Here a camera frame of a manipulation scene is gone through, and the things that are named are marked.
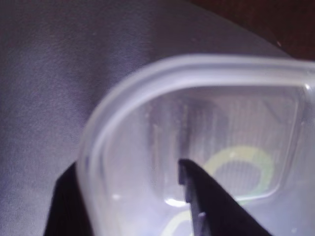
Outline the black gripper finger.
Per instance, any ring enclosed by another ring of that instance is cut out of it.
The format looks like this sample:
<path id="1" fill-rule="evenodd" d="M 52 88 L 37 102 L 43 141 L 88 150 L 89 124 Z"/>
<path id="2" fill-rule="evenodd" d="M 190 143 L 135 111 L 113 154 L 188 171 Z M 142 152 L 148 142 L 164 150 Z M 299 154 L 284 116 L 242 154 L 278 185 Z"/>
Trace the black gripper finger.
<path id="1" fill-rule="evenodd" d="M 198 164 L 180 159 L 178 169 L 178 182 L 190 204 L 195 236 L 270 235 Z"/>
<path id="2" fill-rule="evenodd" d="M 93 235 L 78 186 L 75 163 L 69 166 L 56 181 L 44 235 Z"/>

